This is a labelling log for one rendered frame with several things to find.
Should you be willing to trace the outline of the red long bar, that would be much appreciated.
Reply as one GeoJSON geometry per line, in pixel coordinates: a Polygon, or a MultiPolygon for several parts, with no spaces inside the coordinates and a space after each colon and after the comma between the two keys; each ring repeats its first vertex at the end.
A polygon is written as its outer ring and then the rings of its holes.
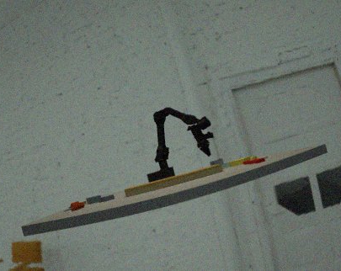
{"type": "Polygon", "coordinates": [[[261,163],[261,162],[265,162],[265,158],[264,157],[256,158],[256,159],[255,159],[255,157],[253,157],[253,158],[250,158],[249,161],[242,162],[242,163],[244,165],[244,164],[261,163]]]}

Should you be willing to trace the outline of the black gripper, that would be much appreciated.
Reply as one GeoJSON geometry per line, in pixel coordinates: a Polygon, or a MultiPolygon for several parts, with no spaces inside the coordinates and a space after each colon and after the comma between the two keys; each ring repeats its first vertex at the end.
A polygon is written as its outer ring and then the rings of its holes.
{"type": "Polygon", "coordinates": [[[200,133],[194,135],[194,138],[197,140],[198,144],[197,147],[202,150],[206,156],[210,156],[210,150],[209,150],[209,141],[205,140],[204,137],[202,136],[204,133],[201,131],[200,133]]]}

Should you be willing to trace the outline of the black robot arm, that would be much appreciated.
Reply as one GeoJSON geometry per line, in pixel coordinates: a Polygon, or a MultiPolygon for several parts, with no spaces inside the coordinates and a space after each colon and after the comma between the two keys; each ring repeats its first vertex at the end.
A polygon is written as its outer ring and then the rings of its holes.
{"type": "MultiPolygon", "coordinates": [[[[201,130],[205,130],[206,128],[210,126],[210,121],[206,118],[206,116],[204,116],[202,119],[199,120],[194,115],[184,114],[170,107],[167,107],[158,112],[155,112],[153,114],[153,118],[154,118],[155,123],[157,124],[157,140],[158,140],[157,155],[155,158],[155,162],[159,163],[159,167],[161,170],[169,168],[168,163],[167,163],[169,148],[166,147],[165,145],[165,135],[164,135],[164,122],[166,120],[166,117],[169,114],[181,119],[186,125],[192,125],[192,126],[188,126],[187,130],[191,130],[194,136],[200,133],[201,130]]],[[[204,137],[205,140],[213,138],[212,132],[211,133],[208,132],[207,134],[203,134],[202,136],[204,137]]]]}

